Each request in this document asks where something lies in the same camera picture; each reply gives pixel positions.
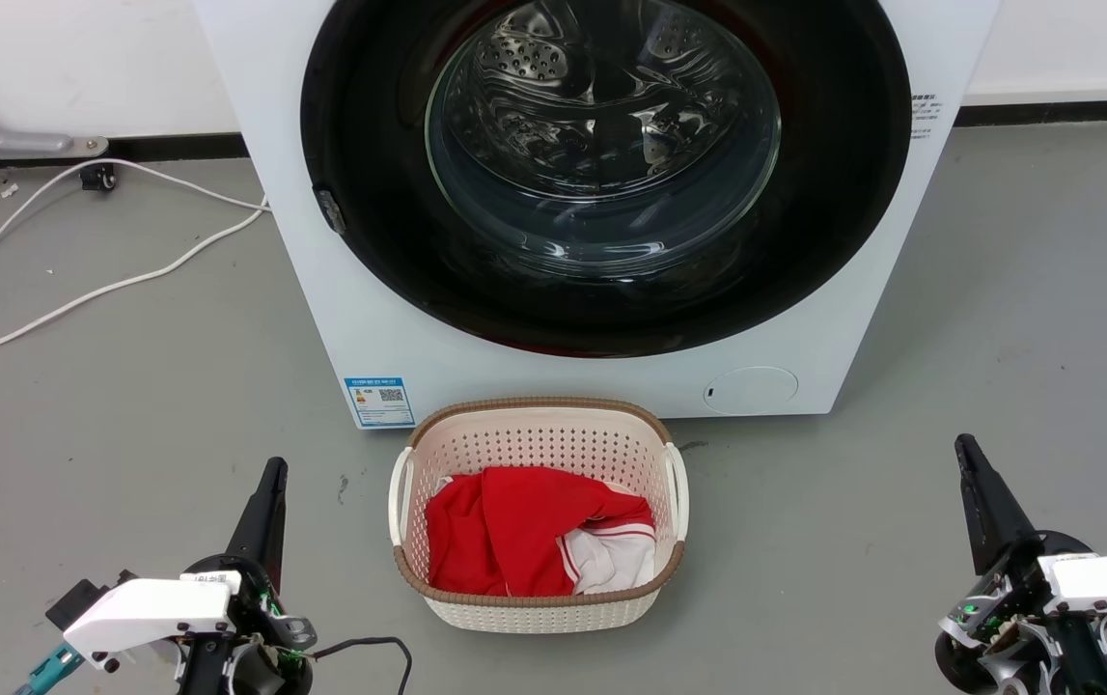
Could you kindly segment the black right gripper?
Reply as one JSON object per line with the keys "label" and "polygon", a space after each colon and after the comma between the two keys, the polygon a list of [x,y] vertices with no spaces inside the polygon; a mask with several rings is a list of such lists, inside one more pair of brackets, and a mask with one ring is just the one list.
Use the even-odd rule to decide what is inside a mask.
{"label": "black right gripper", "polygon": [[1037,531],[972,434],[955,439],[969,553],[980,577],[938,624],[935,661],[964,695],[1107,695],[1107,616],[1047,615],[1039,557],[1092,553]]}

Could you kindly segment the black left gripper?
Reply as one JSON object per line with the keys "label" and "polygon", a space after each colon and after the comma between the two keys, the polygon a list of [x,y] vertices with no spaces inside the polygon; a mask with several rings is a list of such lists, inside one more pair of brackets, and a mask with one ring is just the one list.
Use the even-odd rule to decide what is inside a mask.
{"label": "black left gripper", "polygon": [[275,588],[281,585],[283,567],[288,474],[284,459],[267,459],[228,554],[206,558],[182,574],[225,581],[232,594],[221,624],[184,630],[177,639],[177,695],[310,694],[312,665],[306,652],[318,634],[309,619],[281,606]]}

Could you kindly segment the cream perforated laundry basket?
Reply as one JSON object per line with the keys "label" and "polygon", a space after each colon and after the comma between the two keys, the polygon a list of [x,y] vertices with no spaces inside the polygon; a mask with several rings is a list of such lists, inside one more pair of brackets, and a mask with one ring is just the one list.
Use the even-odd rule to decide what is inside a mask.
{"label": "cream perforated laundry basket", "polygon": [[[443,478],[492,467],[548,467],[646,498],[656,529],[656,575],[612,593],[506,598],[448,593],[427,584],[425,508]],[[387,523],[399,571],[453,627],[492,633],[565,634],[640,620],[676,572],[690,517],[684,461],[653,414],[607,400],[465,402],[430,415],[394,463]]]}

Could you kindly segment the blue energy label sticker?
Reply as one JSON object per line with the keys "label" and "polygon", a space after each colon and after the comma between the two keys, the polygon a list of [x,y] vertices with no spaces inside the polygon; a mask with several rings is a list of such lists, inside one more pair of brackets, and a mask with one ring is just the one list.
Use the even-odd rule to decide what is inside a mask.
{"label": "blue energy label sticker", "polygon": [[343,378],[346,400],[360,431],[407,431],[416,426],[403,378]]}

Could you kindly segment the white front-loading washing machine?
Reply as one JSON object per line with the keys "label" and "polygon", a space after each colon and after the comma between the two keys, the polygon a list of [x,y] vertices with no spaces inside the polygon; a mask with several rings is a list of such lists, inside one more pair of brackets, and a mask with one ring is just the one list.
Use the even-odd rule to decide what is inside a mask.
{"label": "white front-loading washing machine", "polygon": [[707,408],[704,391],[737,369],[784,369],[799,387],[782,412],[834,408],[954,126],[1002,0],[880,0],[904,51],[911,96],[943,110],[910,141],[906,172],[875,234],[825,286],[721,342],[631,359],[538,353],[474,336],[391,291],[319,210],[301,135],[303,76],[337,0],[194,0],[250,159],[337,381],[403,378],[416,424],[474,400],[588,397],[642,406],[662,419],[748,417]]}

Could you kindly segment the red garment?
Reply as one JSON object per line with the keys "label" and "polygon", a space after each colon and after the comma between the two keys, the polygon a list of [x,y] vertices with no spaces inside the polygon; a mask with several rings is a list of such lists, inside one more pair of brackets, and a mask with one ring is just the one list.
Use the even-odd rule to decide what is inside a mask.
{"label": "red garment", "polygon": [[557,538],[579,527],[649,523],[645,497],[548,467],[443,478],[425,508],[427,584],[448,593],[572,597]]}

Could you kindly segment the round white filter cover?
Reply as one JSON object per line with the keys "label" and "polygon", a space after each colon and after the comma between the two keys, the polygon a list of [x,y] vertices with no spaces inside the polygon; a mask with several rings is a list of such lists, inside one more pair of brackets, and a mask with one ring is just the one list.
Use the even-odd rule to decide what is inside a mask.
{"label": "round white filter cover", "polygon": [[764,415],[782,412],[797,387],[796,375],[784,369],[737,369],[713,378],[704,391],[704,402],[722,415]]}

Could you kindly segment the black round glass washer door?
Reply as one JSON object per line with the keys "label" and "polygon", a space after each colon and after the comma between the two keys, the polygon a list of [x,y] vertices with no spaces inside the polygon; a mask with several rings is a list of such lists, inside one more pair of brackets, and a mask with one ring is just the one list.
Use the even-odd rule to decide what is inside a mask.
{"label": "black round glass washer door", "polygon": [[880,0],[337,0],[312,189],[474,336],[631,359],[778,317],[875,234],[911,89]]}

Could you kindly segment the white cloth with red stripes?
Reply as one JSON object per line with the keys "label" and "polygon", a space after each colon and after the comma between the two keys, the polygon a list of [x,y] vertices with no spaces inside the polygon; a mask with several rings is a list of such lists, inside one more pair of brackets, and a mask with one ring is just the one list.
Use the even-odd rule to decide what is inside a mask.
{"label": "white cloth with red stripes", "polygon": [[556,544],[575,597],[637,589],[656,575],[656,536],[649,523],[579,527]]}

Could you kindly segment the black baseboard strip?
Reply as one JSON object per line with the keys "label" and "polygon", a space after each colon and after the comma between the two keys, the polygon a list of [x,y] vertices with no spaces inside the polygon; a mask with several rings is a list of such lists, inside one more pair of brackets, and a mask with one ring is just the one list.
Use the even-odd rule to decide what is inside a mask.
{"label": "black baseboard strip", "polygon": [[239,132],[187,133],[187,135],[111,138],[106,151],[63,158],[6,158],[0,170],[72,166],[80,160],[118,158],[138,163],[168,160],[216,160],[249,158],[250,153]]}
{"label": "black baseboard strip", "polygon": [[963,106],[954,127],[1107,123],[1107,100]]}

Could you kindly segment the small printed text label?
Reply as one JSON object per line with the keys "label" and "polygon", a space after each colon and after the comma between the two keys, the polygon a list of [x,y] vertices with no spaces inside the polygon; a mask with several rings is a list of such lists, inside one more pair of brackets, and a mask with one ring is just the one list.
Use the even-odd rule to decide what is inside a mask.
{"label": "small printed text label", "polygon": [[937,94],[914,94],[911,97],[910,141],[927,141],[935,132],[943,104]]}

